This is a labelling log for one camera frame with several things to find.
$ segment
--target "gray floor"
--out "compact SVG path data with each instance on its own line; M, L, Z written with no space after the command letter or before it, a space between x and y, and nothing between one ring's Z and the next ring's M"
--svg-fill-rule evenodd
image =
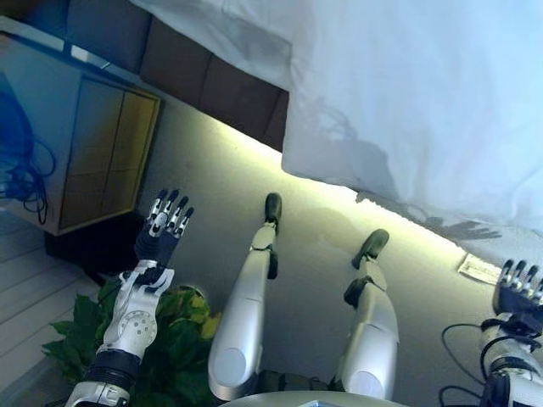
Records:
M47 256L40 229L0 208L0 405L65 394L42 345L61 338L49 324L71 320L77 294L97 291L81 268Z
M377 227L391 235L381 264L400 324L395 400L437 404L439 388L477 391L443 350L440 331L490 315L492 287L456 273L465 252L432 232L344 188L281 172L280 154L168 98L148 162L139 209L162 187L179 187L196 212L172 265L176 282L195 284L221 309L262 220L268 192L283 195L277 240L279 277L267 292L263 367L329 380L352 310L342 295L349 260ZM476 371L477 332L451 334L451 346ZM470 399L451 395L451 402Z

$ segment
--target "white cloth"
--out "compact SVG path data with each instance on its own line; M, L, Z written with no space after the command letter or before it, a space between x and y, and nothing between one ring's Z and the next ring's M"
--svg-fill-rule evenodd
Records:
M132 0L290 91L283 168L543 232L539 0Z

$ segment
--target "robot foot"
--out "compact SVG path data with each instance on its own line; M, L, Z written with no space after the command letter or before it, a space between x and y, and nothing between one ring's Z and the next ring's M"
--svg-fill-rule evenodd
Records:
M271 192L266 197L266 222L275 223L279 226L279 220L281 219L281 212L283 210L283 201L281 195L276 192Z
M388 241L389 233L387 231L385 231L384 229L377 229L376 231L373 231L372 234L362 244L360 251L350 261L350 263L353 265L353 267L359 269L360 263L364 256L376 259Z

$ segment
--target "potted plant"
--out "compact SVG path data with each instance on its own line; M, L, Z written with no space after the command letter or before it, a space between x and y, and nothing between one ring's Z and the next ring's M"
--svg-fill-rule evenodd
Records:
M74 320L53 323L64 339L43 345L55 358L63 376L78 383L85 375L113 315L119 281L108 282L98 302L77 296ZM190 287L171 287L160 298L156 312L158 335L140 367L131 406L208 405L207 380L211 339L220 315L211 315L204 297Z

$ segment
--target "humanoid robot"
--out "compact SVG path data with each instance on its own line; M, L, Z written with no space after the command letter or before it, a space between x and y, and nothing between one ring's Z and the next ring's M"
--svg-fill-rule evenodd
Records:
M189 209L182 215L186 198L173 210L178 194L165 199L166 194L162 191L155 200L137 238L136 269L120 275L122 284L104 344L84 381L70 395L69 407L128 405L145 349L156 337L156 306L174 275L168 262L193 213ZM399 405L389 401L398 326L378 265L378 255L389 239L384 230L372 233L352 259L359 272L344 300L354 308L354 320L333 380L326 384L260 371L266 281L277 276L274 243L281 212L281 197L269 194L264 225L255 234L211 347L212 393L229 407ZM495 317L480 327L485 388L479 405L543 407L543 370L532 356L543 329L543 278L537 267L507 261L493 306Z

